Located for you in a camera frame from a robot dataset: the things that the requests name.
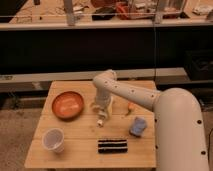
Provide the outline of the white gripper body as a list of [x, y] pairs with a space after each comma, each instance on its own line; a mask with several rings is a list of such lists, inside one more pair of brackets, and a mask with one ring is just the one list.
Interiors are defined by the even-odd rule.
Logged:
[[100, 101], [94, 100], [90, 107], [93, 111], [95, 111], [100, 117], [108, 119], [112, 114], [112, 106], [113, 106], [114, 99], [110, 97], [107, 100]]

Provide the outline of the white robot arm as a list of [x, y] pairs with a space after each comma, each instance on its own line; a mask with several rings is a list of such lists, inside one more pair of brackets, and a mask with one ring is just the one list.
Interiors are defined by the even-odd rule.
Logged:
[[191, 92], [122, 83], [113, 70], [96, 75], [93, 85], [101, 107], [108, 106], [115, 94], [154, 113], [156, 171], [210, 171], [202, 111]]

